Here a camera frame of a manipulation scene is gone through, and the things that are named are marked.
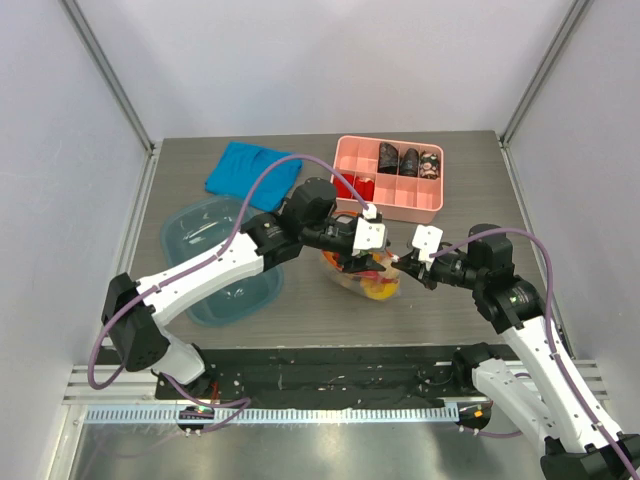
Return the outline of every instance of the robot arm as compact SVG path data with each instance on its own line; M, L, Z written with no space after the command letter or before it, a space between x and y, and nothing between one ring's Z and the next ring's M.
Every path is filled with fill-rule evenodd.
M469 236L494 228L498 227L477 225ZM413 250L393 266L429 289L446 283L472 290L478 312L522 360L542 399L517 381L486 344L455 354L453 365L460 383L485 393L503 409L540 453L548 480L626 478L624 465L601 429L616 439L636 465L640 462L640 437L623 434L600 407L567 354L553 322L550 341L555 351L550 348L543 301L533 285L514 275L513 246L506 235L470 242L467 253L456 250L433 258L442 247L441 237L441 230L419 226L411 242ZM587 405L597 412L597 425L593 425L562 375L559 358Z
M346 272L383 269L368 253L387 247L387 230L375 206L358 217L334 219L335 200L332 184L309 179L293 192L281 212L263 213L244 223L219 259L197 267L219 252L226 240L135 283L126 273L115 277L103 309L104 324L141 292L176 278L132 308L109 333L125 368L151 368L175 378L192 396L204 395L215 372L195 345L184 343L166 328L182 311L227 285L296 258L303 246L337 253Z

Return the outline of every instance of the table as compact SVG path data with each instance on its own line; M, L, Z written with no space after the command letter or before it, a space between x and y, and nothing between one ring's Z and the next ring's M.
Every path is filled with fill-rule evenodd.
M433 143L444 149L444 207L433 222L444 230L443 240L461 240L478 223L524 228L494 132L364 135ZM332 163L339 138L340 135L284 135L165 140L135 252L132 278L167 268L160 245L162 225L169 215L210 195L204 191L204 181L229 141L311 154ZM307 162L298 183L311 176L329 178L329 173ZM385 223L391 249L402 255L415 225ZM515 236L512 240L516 273L544 291L529 241ZM468 291L443 285L431 292L404 276L399 297L375 302L328 280L318 271L318 262L318 251L303 249L298 259L284 264L284 286L273 303L234 324L207 328L182 314L169 330L201 348L499 342L491 325L476 312Z

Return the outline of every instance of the clear plastic bag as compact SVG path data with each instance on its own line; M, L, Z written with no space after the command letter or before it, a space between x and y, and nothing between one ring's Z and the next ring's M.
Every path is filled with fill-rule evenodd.
M331 252L320 257L322 271L335 283L372 300L385 301L399 294L400 271L391 267L391 254L373 254L374 260L386 267L384 272L342 273Z

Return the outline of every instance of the red object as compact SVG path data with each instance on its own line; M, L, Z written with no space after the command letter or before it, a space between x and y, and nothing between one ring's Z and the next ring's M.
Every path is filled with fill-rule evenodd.
M351 185L353 185L353 180L354 180L353 175L351 175L350 173L343 173L342 176ZM336 190L338 190L338 197L340 197L340 198L353 198L353 195L351 195L351 192L349 192L349 189L338 178L333 177L333 184L335 185Z
M370 178L356 177L354 188L365 201L371 202L373 200L373 190L375 188L375 182Z

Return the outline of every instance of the blue towel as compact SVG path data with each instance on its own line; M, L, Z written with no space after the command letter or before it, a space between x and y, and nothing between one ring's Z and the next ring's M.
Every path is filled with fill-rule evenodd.
M233 195L244 199L249 189L265 169L276 160L290 155L269 148L231 142L204 184L207 192ZM253 207L267 212L276 210L296 181L302 160L284 163L267 175L251 198Z

